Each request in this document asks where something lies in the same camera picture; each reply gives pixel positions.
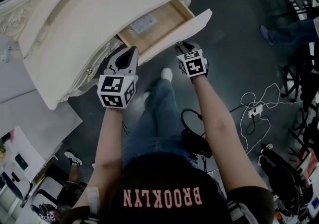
white dresser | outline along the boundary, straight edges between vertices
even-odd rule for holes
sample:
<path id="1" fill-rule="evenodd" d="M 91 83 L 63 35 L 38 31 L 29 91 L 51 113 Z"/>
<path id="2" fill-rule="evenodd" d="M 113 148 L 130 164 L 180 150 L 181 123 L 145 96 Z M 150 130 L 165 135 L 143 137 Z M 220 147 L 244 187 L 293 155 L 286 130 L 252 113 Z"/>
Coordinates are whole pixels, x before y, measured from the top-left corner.
<path id="1" fill-rule="evenodd" d="M 92 78 L 99 65 L 122 42 L 138 47 L 141 65 L 202 30 L 212 12 L 208 9 L 194 16 L 186 6 L 189 3 L 190 0 L 25 0 L 6 13 L 2 32 L 18 41 L 32 81 L 47 106 L 54 110 L 59 102 L 79 96 L 96 84 Z M 156 24 L 141 34 L 128 28 L 149 12 L 157 19 Z M 12 23 L 14 13 L 16 21 Z"/>

black cable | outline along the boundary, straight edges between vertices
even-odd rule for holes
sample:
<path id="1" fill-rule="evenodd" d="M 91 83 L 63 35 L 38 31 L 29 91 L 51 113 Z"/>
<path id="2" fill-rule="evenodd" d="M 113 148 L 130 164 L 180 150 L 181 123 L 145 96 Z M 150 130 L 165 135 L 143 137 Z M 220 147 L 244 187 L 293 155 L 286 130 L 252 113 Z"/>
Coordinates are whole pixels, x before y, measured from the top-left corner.
<path id="1" fill-rule="evenodd" d="M 129 135 L 129 134 L 130 134 L 130 131 L 129 131 L 129 129 L 125 126 L 124 121 L 122 122 L 122 127 L 123 127 L 123 130 L 124 130 L 125 134 L 126 134 L 126 135 Z"/>
<path id="2" fill-rule="evenodd" d="M 259 120 L 255 121 L 255 118 L 254 116 L 252 115 L 252 118 L 253 118 L 253 123 L 249 124 L 246 128 L 246 134 L 247 135 L 251 135 L 253 132 L 255 132 L 255 129 L 256 129 L 256 123 L 260 122 L 261 120 L 263 120 L 263 118 L 267 118 L 270 122 L 270 118 L 267 116 L 267 115 L 264 115 L 264 116 L 261 116 Z M 250 128 L 250 126 L 254 125 L 254 128 L 253 128 L 253 131 L 251 131 L 251 133 L 248 132 L 248 129 Z"/>
<path id="3" fill-rule="evenodd" d="M 238 107 L 236 107 L 236 108 L 234 108 L 234 109 L 232 109 L 232 110 L 230 110 L 229 112 L 233 112 L 233 111 L 235 111 L 235 110 L 237 110 L 237 109 L 239 109 L 239 108 L 241 108 L 241 107 L 254 107 L 253 105 L 240 105 L 240 106 L 238 106 Z M 192 112 L 192 113 L 194 113 L 194 114 L 196 114 L 197 115 L 197 117 L 201 120 L 201 121 L 203 121 L 203 117 L 202 117 L 202 115 L 201 114 L 199 114 L 198 112 L 196 112 L 196 111 L 194 111 L 193 109 L 184 109 L 182 112 L 181 112 L 181 114 L 180 114 L 180 119 L 181 119 L 181 122 L 182 122 L 182 124 L 184 125 L 184 127 L 186 128 L 186 130 L 189 132 L 189 133 L 191 133 L 191 134 L 194 134 L 194 135 L 197 135 L 197 136 L 200 136 L 199 134 L 197 134 L 197 133 L 195 133 L 193 130 L 191 130 L 188 126 L 187 126 L 187 124 L 186 124 L 186 122 L 185 122 L 185 120 L 184 120 L 184 113 L 185 112 Z M 248 134 L 248 135 L 251 135 L 254 131 L 255 131 L 255 129 L 256 129 L 256 123 L 257 122 L 259 122 L 259 121 L 261 121 L 261 119 L 260 120 L 258 120 L 258 121 L 255 121 L 255 119 L 254 119 L 254 117 L 253 117 L 253 123 L 252 124 L 250 124 L 247 128 L 246 128 L 246 133 Z M 251 133 L 248 133 L 248 128 L 251 126 L 251 125 L 254 125 L 254 129 L 253 129 L 253 131 L 251 132 Z M 206 165 L 206 158 L 204 157 L 204 156 L 201 156 L 201 159 L 203 160 L 203 164 L 204 164 L 204 171 L 207 173 L 207 165 Z"/>
<path id="4" fill-rule="evenodd" d="M 254 106 L 253 105 L 240 105 L 240 106 L 234 108 L 233 110 L 230 110 L 229 112 L 233 112 L 233 111 L 235 111 L 235 110 L 237 110 L 237 109 L 239 109 L 241 107 L 254 107 Z"/>
<path id="5" fill-rule="evenodd" d="M 207 173 L 207 165 L 206 165 L 206 158 L 204 156 L 201 156 L 201 159 L 204 163 L 204 172 Z"/>
<path id="6" fill-rule="evenodd" d="M 247 127 L 246 127 L 246 134 L 247 135 L 251 135 L 253 132 L 255 132 L 255 129 L 256 129 L 256 122 L 255 122 L 255 118 L 253 115 L 251 115 L 251 117 L 253 118 L 253 123 L 249 124 Z M 251 131 L 251 133 L 248 132 L 248 129 L 250 128 L 251 125 L 254 125 L 254 128 L 253 128 L 253 131 Z"/>
<path id="7" fill-rule="evenodd" d="M 203 117 L 202 117 L 198 112 L 194 111 L 193 109 L 184 109 L 184 110 L 181 112 L 181 114 L 180 114 L 181 122 L 182 122 L 182 124 L 184 125 L 184 127 L 188 130 L 188 132 L 190 132 L 191 134 L 198 135 L 198 136 L 203 136 L 205 133 L 202 134 L 202 135 L 199 135 L 199 134 L 195 133 L 193 130 L 191 130 L 191 129 L 187 126 L 187 124 L 186 124 L 185 121 L 184 121 L 184 113 L 185 113 L 185 112 L 192 112 L 192 113 L 196 114 L 197 117 L 198 117 L 201 121 L 203 121 Z"/>

wooden drawer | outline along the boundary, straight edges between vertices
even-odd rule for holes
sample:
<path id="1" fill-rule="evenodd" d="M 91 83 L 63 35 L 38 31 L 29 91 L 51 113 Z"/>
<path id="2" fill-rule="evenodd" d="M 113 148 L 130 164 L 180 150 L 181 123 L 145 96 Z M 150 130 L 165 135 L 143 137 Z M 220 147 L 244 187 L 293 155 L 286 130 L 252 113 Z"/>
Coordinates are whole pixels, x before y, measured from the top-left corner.
<path id="1" fill-rule="evenodd" d="M 137 34 L 127 27 L 118 33 L 127 46 L 136 46 L 139 49 L 139 65 L 176 42 L 201 31 L 208 23 L 212 12 L 207 10 L 195 17 L 179 0 L 172 0 L 153 10 L 151 14 L 157 19 L 157 23 L 143 33 Z"/>

wrist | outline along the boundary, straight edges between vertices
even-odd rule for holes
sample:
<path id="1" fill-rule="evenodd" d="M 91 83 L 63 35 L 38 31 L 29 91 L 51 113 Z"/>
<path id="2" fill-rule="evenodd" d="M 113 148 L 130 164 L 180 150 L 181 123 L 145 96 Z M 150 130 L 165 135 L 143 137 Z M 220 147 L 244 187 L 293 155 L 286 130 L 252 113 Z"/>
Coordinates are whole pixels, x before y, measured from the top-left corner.
<path id="1" fill-rule="evenodd" d="M 205 75 L 197 75 L 192 77 L 194 84 L 196 84 L 197 82 L 200 82 L 202 80 L 206 80 Z"/>

concrete floor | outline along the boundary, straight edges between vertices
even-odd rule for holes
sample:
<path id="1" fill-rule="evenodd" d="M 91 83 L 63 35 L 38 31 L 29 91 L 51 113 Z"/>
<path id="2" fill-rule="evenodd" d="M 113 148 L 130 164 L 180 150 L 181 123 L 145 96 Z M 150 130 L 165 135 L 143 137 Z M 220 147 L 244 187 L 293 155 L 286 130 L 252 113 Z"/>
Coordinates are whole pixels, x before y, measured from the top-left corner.
<path id="1" fill-rule="evenodd" d="M 240 105 L 240 98 L 245 92 L 254 92 L 256 98 L 259 99 L 265 88 L 272 83 L 277 83 L 280 88 L 282 87 L 282 67 L 295 54 L 297 48 L 296 46 L 269 46 L 260 36 L 259 26 L 264 24 L 273 27 L 296 20 L 295 17 L 280 19 L 274 17 L 286 12 L 288 4 L 288 0 L 192 0 L 190 9 L 195 15 L 208 8 L 213 11 L 212 19 L 207 27 L 190 40 L 202 47 L 210 64 L 208 79 L 230 110 Z M 107 61 L 102 64 L 101 71 L 106 63 Z M 172 84 L 178 110 L 181 112 L 184 108 L 191 108 L 199 111 L 193 85 L 179 71 L 175 52 L 173 48 L 169 48 L 139 67 L 138 92 L 125 111 L 125 124 L 130 130 L 133 130 L 144 110 L 143 92 L 153 80 L 159 77 L 163 67 L 170 67 L 173 71 Z M 267 91 L 263 100 L 276 102 L 277 98 L 278 90 L 276 87 L 272 87 Z M 249 103 L 252 100 L 252 96 L 246 96 L 243 101 Z M 97 97 L 96 88 L 81 97 L 71 98 L 69 103 L 83 119 L 83 123 L 64 140 L 64 144 L 57 154 L 59 161 L 56 164 L 65 172 L 69 172 L 70 166 L 63 156 L 63 152 L 66 149 L 71 150 L 83 160 L 84 164 L 79 171 L 82 180 L 87 182 L 92 173 L 91 164 L 94 161 L 105 110 Z M 299 107 L 300 104 L 280 105 L 274 109 L 263 111 L 263 115 L 267 115 L 271 122 L 271 129 L 265 137 L 264 143 L 273 143 L 275 150 L 286 159 L 289 159 L 288 146 L 292 142 L 287 128 L 295 122 L 296 111 Z M 241 108 L 232 112 L 238 132 L 243 111 L 244 108 Z M 202 124 L 196 116 L 187 115 L 186 122 L 198 133 L 203 132 Z M 245 116 L 244 130 L 250 122 L 251 120 Z M 247 136 L 249 149 L 262 137 L 267 128 L 267 121 L 256 124 L 256 131 L 251 136 Z M 244 148 L 246 148 L 245 140 L 240 138 Z M 258 171 L 265 177 L 257 165 L 259 151 L 260 144 L 254 148 L 249 157 Z M 212 158 L 207 160 L 207 169 L 213 170 L 215 168 L 214 160 Z M 220 180 L 218 172 L 214 172 L 214 177 Z"/>

